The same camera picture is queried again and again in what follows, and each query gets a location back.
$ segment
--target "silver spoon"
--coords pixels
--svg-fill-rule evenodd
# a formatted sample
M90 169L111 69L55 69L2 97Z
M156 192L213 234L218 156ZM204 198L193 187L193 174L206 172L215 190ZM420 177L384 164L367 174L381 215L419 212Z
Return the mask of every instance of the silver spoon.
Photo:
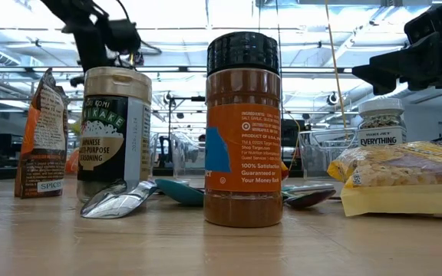
M98 192L81 208L81 216L87 219L121 218L137 207L157 190L151 181L118 181Z

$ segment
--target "wooden tabletop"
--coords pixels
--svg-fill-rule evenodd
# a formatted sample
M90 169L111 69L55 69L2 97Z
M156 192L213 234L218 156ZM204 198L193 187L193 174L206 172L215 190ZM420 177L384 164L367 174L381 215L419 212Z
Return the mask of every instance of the wooden tabletop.
M12 181L0 181L0 275L442 276L440 218L345 218L327 201L242 229L161 195L126 218L85 219L80 207L73 180L46 199L15 199Z

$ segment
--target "cinnamon jar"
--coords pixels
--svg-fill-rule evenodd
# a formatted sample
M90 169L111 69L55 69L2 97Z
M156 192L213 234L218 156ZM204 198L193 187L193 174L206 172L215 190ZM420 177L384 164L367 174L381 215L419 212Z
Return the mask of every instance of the cinnamon jar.
M281 141L277 42L235 32L214 40L207 58L208 222L265 227L280 222Z

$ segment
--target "spice bag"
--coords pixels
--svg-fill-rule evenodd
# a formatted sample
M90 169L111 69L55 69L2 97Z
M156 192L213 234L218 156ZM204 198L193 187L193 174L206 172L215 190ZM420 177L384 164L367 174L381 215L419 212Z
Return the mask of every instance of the spice bag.
M48 69L28 110L15 180L15 196L59 196L68 141L68 102Z
M442 142L345 150L328 174L345 183L345 214L442 214Z

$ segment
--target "seasoning jar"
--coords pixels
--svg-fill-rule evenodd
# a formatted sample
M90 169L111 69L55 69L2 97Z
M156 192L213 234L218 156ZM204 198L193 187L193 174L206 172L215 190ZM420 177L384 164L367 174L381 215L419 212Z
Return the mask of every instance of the seasoning jar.
M394 145L407 142L407 128L401 115L400 99L378 99L358 107L362 122L358 128L359 146Z
M96 67L84 82L78 198L86 202L117 180L150 174L151 79L119 67Z
M234 32L215 39L207 51L204 216L232 227L277 224L282 218L277 42Z

